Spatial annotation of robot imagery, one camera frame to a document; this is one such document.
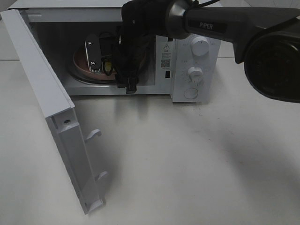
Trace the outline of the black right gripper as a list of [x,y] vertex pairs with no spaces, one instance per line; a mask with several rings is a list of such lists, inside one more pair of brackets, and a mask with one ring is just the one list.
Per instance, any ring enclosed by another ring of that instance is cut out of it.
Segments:
[[117,87],[126,88],[127,94],[134,94],[137,91],[138,73],[143,67],[143,61],[146,60],[147,51],[153,40],[153,34],[144,33],[125,23],[117,31],[112,64],[117,72],[115,76]]

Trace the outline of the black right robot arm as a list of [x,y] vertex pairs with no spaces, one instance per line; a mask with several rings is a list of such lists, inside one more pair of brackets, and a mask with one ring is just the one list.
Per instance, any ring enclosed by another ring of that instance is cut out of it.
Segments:
[[155,35],[197,34],[233,45],[249,83],[278,101],[300,101],[300,11],[282,7],[214,7],[213,1],[131,0],[112,52],[117,81],[135,93],[143,53]]

